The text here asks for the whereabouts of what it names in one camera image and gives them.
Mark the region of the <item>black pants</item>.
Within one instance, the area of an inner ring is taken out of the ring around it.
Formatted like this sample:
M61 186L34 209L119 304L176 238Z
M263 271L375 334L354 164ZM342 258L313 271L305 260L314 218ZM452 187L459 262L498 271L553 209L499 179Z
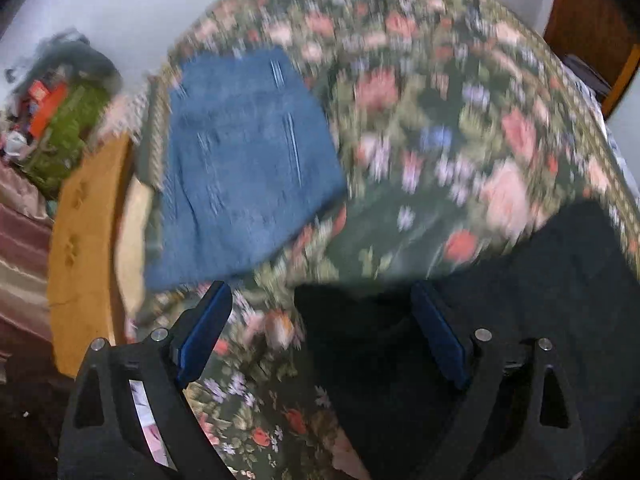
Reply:
M594 200L443 278L294 301L372 478L638 477L639 282Z

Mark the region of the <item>wooden lap desk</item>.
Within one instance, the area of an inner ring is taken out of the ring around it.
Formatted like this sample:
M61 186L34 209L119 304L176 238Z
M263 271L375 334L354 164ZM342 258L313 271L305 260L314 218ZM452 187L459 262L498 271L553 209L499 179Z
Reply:
M58 196L47 298L55 365L68 377L77 375L93 339L126 341L114 250L131 159L129 138L107 141L84 158Z

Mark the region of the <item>pink striped curtain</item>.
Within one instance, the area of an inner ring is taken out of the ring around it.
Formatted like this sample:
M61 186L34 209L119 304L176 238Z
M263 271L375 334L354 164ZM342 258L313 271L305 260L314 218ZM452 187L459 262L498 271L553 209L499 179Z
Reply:
M1 352L52 358L47 277L52 220L40 192L1 167Z

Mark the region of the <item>folded blue jeans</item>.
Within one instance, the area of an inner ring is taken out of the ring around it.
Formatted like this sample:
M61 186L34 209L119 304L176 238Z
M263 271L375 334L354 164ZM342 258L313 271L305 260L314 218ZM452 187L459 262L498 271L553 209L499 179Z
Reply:
M282 49L203 53L180 72L153 292L252 270L346 191L326 115Z

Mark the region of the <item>floral green bed quilt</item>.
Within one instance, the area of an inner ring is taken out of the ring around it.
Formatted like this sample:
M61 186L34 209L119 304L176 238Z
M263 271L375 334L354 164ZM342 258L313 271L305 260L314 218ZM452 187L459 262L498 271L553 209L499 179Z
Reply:
M217 0L151 82L137 178L153 192L145 274L168 256L169 118L186 64L288 55L320 101L347 182L232 283L186 400L237 479L352 479L361 465L311 375L293 288L434 278L505 252L573 200L608 210L631 261L639 208L591 94L497 0Z

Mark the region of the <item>striped pink blanket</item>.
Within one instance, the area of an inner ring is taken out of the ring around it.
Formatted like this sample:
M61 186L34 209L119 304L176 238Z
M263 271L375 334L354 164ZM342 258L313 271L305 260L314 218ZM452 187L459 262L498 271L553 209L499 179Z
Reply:
M142 125L148 114L152 90L155 87L155 76L149 76L137 89L120 92L111 100L96 126L96 134L117 136L128 133L140 136Z

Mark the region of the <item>green patterned storage box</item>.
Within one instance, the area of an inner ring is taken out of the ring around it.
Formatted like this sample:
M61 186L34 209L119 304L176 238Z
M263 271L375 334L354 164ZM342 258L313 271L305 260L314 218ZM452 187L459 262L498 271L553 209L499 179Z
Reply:
M80 162L89 134L111 99L97 84L80 82L65 89L64 99L43 127L35 151L20 163L21 172L47 200Z

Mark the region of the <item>orange red box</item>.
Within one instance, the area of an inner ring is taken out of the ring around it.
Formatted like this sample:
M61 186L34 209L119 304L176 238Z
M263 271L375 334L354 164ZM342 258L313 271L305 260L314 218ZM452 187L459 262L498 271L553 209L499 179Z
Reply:
M53 87L47 87L41 80L36 79L29 87L28 133L35 139L40 139L54 114L66 99L68 84L59 82Z

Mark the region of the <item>grey bag on floor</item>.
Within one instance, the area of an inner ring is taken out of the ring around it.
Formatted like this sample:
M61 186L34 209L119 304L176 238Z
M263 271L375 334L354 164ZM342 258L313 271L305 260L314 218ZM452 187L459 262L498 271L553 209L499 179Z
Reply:
M562 62L594 93L598 102L605 101L611 85L594 68L574 54L564 55Z

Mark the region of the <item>brown wooden door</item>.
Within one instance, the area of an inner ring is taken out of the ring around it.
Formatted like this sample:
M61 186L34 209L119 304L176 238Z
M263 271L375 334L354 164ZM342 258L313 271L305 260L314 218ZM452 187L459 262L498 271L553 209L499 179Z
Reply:
M559 58L574 55L608 85L610 118L639 70L639 31L617 0L553 0L544 41Z

